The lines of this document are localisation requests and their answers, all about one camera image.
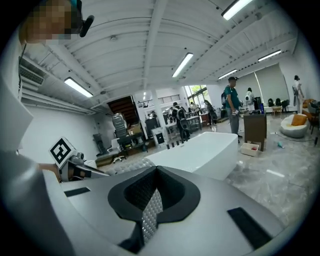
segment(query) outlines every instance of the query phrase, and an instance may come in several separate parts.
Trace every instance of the white ceiling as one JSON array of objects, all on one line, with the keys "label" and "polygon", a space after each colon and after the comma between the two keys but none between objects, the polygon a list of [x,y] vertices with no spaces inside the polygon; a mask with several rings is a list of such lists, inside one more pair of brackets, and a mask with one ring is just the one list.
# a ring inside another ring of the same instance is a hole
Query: white ceiling
[{"label": "white ceiling", "polygon": [[[298,31],[277,5],[254,0],[227,21],[221,13],[232,2],[82,0],[83,18],[95,16],[84,38],[27,46],[29,63],[50,73],[37,92],[87,109],[100,103],[105,107],[139,90],[213,84],[278,49],[292,54]],[[188,52],[193,58],[172,78]],[[66,86],[67,77],[94,97]]]}]

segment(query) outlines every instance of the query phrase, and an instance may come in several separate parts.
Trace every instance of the black slot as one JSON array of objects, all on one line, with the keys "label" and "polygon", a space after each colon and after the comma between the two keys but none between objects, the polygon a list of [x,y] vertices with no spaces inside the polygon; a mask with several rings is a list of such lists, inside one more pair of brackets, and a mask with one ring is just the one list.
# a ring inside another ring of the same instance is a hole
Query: black slot
[{"label": "black slot", "polygon": [[89,188],[87,188],[87,187],[81,187],[81,188],[65,191],[64,194],[68,198],[68,197],[81,195],[83,193],[90,192],[90,191],[91,190]]},{"label": "black slot", "polygon": [[272,239],[272,237],[241,207],[228,210],[227,212],[255,250]]}]

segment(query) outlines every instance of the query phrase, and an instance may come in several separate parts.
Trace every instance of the orange pillow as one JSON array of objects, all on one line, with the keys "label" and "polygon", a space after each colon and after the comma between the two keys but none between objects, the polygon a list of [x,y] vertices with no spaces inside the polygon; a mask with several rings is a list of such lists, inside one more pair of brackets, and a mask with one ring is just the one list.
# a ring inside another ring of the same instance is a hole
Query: orange pillow
[{"label": "orange pillow", "polygon": [[292,120],[292,126],[303,126],[307,120],[305,115],[295,114]]}]

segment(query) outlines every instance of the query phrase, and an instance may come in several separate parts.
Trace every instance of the white chair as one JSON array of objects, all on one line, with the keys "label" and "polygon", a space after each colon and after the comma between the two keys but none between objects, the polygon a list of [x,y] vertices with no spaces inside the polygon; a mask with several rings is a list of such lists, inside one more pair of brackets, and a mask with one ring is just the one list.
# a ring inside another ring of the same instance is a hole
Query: white chair
[{"label": "white chair", "polygon": [[282,120],[280,125],[280,132],[291,138],[303,138],[308,130],[309,121],[305,121],[304,125],[292,126],[292,120],[294,119],[294,114],[286,117]]},{"label": "white chair", "polygon": [[119,155],[121,153],[121,147],[118,143],[119,138],[114,138],[111,140],[111,147],[107,149],[110,156],[113,156],[113,163],[115,163],[117,160],[120,160],[122,162],[122,158],[124,158],[123,155]]}]

